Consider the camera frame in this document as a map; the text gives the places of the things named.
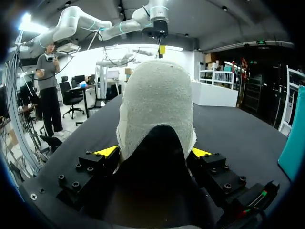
yellow label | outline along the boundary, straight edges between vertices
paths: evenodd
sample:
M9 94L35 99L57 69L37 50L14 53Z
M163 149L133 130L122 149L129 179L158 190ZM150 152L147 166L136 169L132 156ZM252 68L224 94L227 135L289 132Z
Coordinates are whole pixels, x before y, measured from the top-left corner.
M100 151L94 152L93 154L100 154L100 155L104 155L105 158L109 157L109 155L117 148L118 146L112 146L110 148L107 149L102 149Z
M160 54L165 54L165 45L160 45Z
M204 156L206 154L209 154L211 155L211 153L209 152L206 152L206 151L203 151L203 150L200 150L200 149L197 149L197 148L193 148L192 149L192 152L196 155L196 157L200 158L201 156Z

box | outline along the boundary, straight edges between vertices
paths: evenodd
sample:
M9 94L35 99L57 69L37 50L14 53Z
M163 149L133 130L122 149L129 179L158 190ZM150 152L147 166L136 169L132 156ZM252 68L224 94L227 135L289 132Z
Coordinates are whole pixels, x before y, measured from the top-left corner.
M208 69L207 69L207 70L212 70L212 67L213 67L213 63L209 63L209 64L208 64Z
M216 56L213 53L209 53L205 55L205 63L214 63L216 62Z
M125 68L125 74L126 75L131 75L132 74L132 69L131 68Z

white robotic arm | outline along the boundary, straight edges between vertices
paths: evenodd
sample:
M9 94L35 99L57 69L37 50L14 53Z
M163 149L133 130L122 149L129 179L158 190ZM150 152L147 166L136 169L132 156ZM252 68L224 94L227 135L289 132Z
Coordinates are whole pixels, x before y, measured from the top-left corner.
M110 21L101 21L83 12L78 6L71 6L62 11L56 27L33 38L25 46L30 46L30 57L34 58L40 55L48 44L73 36L77 27L97 30L99 28L109 29L111 25Z
M101 21L85 12L77 6L64 9L56 27L26 42L27 50L20 50L26 58L35 58L40 55L45 47L58 40L68 38L76 33L77 28L97 31L99 30L100 40L109 40L112 37L143 30L148 27L155 27L156 37L167 35L168 23L167 0L150 0L148 5L137 9L132 20L123 21L112 27L111 22Z
M146 50L140 50L140 49L129 49L128 53L123 56L121 59L114 59L114 60L101 60L97 61L96 63L96 72L95 72L95 81L97 82L97 79L100 79L99 85L96 84L97 90L99 91L97 97L99 99L106 99L106 93L107 93L107 71L108 68L113 67L127 67L128 63L133 60L134 63L141 63L142 61L137 61L135 59L136 54L142 54L146 56L154 56L155 53L146 51Z
M167 35L168 0L150 0L148 5L137 9L132 19L114 25L110 29L103 28L99 31L99 40L109 40L125 33L156 27L156 37Z

black table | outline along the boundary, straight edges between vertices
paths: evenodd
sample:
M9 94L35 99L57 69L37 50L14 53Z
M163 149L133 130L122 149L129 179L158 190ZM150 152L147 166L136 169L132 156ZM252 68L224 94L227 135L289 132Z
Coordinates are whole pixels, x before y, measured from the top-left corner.
M88 111L88 106L87 106L87 97L86 97L86 90L88 88L91 88L91 86L87 86L87 87L75 87L75 88L71 88L69 90L69 92L82 92L83 94L83 97L84 97L84 102L85 102L85 110L86 110L86 115L87 115L87 118L89 118L89 111Z
M56 150L36 177L37 182L54 180L67 167L78 163L78 157L86 151L98 151L118 144L116 127L122 95L86 120ZM280 190L266 210L269 214L285 195L290 182L277 165L286 143L286 137L256 117L232 107L198 106L194 104L194 128L197 134L196 148L227 158L227 164L239 175L247 177L247 187L255 183L265 185L271 180L280 183ZM215 221L223 211L210 195L209 205Z

person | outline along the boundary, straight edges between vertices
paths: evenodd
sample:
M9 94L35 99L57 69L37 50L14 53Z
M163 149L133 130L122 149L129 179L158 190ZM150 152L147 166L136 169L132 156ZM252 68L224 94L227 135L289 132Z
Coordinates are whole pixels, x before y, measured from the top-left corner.
M46 51L37 60L36 76L41 95L43 122L48 136L63 136L61 112L57 97L55 74L59 72L59 62L53 51L55 44L47 46Z

